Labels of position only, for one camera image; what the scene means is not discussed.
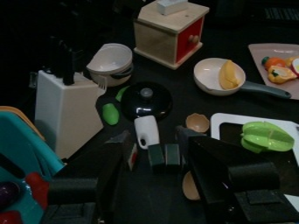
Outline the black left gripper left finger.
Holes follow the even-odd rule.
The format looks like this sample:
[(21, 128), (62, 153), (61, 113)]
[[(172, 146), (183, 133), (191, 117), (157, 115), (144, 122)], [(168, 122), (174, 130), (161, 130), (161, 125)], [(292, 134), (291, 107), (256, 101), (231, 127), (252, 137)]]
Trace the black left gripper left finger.
[(120, 178), (133, 148), (125, 130), (60, 169), (40, 224), (113, 224)]

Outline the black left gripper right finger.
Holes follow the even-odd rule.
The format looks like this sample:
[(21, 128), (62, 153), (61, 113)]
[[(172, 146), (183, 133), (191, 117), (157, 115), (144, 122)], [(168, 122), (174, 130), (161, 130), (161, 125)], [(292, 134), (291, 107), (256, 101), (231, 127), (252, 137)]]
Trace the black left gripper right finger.
[(176, 138), (207, 224), (285, 224), (299, 211), (280, 192), (275, 164), (256, 153), (179, 126)]

